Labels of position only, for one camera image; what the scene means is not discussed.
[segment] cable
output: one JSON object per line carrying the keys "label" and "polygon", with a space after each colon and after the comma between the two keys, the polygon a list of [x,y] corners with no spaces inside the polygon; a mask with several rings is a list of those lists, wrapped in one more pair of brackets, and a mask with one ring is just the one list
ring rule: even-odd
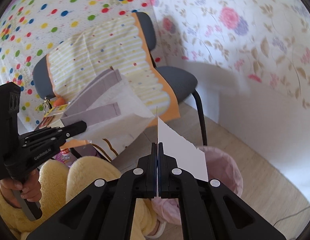
{"label": "cable", "polygon": [[299,212],[297,212],[297,213],[295,213],[295,214],[293,214],[293,215],[287,216],[287,217],[285,217],[285,218],[281,218],[280,220],[278,220],[278,221],[276,221],[276,222],[274,223],[273,227],[275,227],[275,225],[276,225],[278,222],[283,221],[283,220],[288,219],[288,218],[291,218],[291,217],[294,217],[294,216],[296,216],[296,215],[302,213],[303,211],[305,211],[305,210],[307,210],[307,209],[309,209],[309,208],[310,208],[310,206],[308,206],[308,207],[302,209],[301,211],[299,211]]}

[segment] human hand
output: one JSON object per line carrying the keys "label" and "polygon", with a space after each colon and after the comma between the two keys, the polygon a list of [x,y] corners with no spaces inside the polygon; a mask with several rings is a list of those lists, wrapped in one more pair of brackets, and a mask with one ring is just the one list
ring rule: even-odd
{"label": "human hand", "polygon": [[0,180],[0,191],[8,204],[13,207],[21,208],[12,190],[22,190],[21,198],[29,202],[37,202],[42,198],[42,192],[40,191],[41,185],[38,179],[39,171],[37,169],[29,174],[24,184],[12,178],[2,179]]}

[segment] black chair leg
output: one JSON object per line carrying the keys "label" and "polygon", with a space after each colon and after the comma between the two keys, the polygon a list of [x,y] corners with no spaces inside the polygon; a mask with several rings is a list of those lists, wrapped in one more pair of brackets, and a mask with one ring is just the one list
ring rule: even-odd
{"label": "black chair leg", "polygon": [[195,102],[196,102],[200,130],[202,132],[203,145],[207,146],[206,127],[205,127],[205,119],[204,119],[202,101],[201,101],[200,96],[196,90],[192,93],[192,95],[193,95]]}

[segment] wooden floor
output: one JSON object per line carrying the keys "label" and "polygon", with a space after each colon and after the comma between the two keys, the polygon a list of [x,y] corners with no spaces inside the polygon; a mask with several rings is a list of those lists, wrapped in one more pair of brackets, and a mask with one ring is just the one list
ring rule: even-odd
{"label": "wooden floor", "polygon": [[[181,119],[168,122],[178,134],[194,145],[201,145],[201,132],[197,111],[182,103]],[[272,225],[279,219],[299,212],[310,205],[305,197],[282,174],[259,154],[226,129],[205,119],[208,145],[218,147],[236,161],[244,180],[242,199]],[[150,154],[151,142],[156,141],[156,128],[148,128],[113,164],[125,172],[137,165],[140,157]],[[276,228],[287,240],[295,239],[310,220],[310,208],[297,216],[281,221]],[[182,240],[180,226],[167,225],[159,240]]]}

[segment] yellow striped fabric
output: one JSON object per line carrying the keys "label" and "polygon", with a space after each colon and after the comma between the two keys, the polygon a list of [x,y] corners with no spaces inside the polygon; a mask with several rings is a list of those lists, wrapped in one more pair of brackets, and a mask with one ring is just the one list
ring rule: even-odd
{"label": "yellow striped fabric", "polygon": [[143,41],[135,18],[119,17],[77,34],[60,44],[47,57],[54,92],[71,101],[92,79],[109,67],[118,69],[141,101],[156,114],[170,104],[146,61]]}

